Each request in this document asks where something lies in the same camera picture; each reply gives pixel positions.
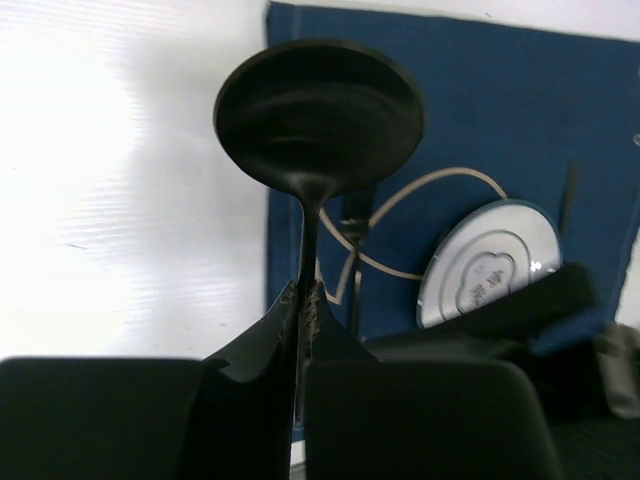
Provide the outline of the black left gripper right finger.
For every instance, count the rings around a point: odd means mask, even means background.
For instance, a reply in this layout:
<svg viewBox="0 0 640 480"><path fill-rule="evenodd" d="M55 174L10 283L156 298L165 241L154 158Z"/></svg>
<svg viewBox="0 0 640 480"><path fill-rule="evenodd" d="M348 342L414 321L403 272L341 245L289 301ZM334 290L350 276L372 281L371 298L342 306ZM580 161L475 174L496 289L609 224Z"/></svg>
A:
<svg viewBox="0 0 640 480"><path fill-rule="evenodd" d="M305 366L309 479L560 479L541 404L512 364L380 362L318 293Z"/></svg>

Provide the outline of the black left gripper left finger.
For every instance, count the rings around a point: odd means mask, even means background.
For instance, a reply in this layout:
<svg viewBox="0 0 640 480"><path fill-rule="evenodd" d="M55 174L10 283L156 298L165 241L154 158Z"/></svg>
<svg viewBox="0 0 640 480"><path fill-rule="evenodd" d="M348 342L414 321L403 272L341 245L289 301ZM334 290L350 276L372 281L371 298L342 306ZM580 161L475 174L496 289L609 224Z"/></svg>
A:
<svg viewBox="0 0 640 480"><path fill-rule="evenodd" d="M285 479L293 285L202 360L13 357L1 364L5 479Z"/></svg>

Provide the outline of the white round plate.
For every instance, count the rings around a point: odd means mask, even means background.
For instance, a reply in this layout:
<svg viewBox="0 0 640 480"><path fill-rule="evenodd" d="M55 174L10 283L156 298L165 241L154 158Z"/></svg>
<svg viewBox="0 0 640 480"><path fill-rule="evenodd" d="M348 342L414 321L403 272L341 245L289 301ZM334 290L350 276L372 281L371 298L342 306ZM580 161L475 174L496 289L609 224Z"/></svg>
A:
<svg viewBox="0 0 640 480"><path fill-rule="evenodd" d="M434 327L485 306L562 266L550 217L523 200L499 200L467 215L442 240L419 288L416 321Z"/></svg>

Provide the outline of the black spoon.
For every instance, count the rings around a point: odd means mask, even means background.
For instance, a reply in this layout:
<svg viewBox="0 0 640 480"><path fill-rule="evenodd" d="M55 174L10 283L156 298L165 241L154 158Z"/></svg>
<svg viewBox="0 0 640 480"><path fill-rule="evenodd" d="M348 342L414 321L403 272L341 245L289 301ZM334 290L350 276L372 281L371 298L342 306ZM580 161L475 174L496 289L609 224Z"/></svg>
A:
<svg viewBox="0 0 640 480"><path fill-rule="evenodd" d="M320 210L402 167L423 137L426 107L410 75L381 52L344 40L294 40L229 75L212 123L238 168L302 209L294 403L301 423Z"/></svg>

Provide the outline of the black fork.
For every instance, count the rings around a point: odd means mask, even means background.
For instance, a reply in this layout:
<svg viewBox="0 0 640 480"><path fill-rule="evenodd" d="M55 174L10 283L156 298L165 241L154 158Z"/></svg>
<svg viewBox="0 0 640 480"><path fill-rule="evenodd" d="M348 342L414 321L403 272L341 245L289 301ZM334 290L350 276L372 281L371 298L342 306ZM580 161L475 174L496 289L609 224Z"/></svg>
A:
<svg viewBox="0 0 640 480"><path fill-rule="evenodd" d="M373 214L377 189L378 186L373 184L366 189L348 194L345 197L341 214L341 233L351 244L354 255L349 332L355 340L359 339L361 311L362 266L360 248L369 232L369 220Z"/></svg>

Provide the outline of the navy fish placemat cloth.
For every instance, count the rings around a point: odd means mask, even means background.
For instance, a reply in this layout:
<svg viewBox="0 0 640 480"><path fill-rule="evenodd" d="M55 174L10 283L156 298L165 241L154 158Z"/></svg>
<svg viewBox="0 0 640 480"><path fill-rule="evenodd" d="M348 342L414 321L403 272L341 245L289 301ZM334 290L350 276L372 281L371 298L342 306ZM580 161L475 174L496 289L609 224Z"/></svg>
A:
<svg viewBox="0 0 640 480"><path fill-rule="evenodd" d="M501 195L533 203L585 265L595 307L542 333L540 352L594 335L618 308L639 227L639 47L626 41L467 22L273 3L270 45L359 42L410 72L427 106L412 159L377 205L419 178L363 247L360 335L415 330L420 278L437 243Z"/></svg>

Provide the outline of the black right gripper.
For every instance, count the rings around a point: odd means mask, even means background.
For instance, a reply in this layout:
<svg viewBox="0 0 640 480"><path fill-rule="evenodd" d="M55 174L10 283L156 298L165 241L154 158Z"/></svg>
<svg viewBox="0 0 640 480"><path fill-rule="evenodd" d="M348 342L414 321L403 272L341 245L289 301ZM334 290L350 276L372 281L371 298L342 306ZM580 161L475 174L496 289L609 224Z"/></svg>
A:
<svg viewBox="0 0 640 480"><path fill-rule="evenodd" d="M612 417L596 355L596 335L581 334L547 353L535 344L567 317L596 305L586 266L569 262L556 272L434 327L366 340L380 360L419 359L457 341L485 358L515 364L532 381L553 423Z"/></svg>

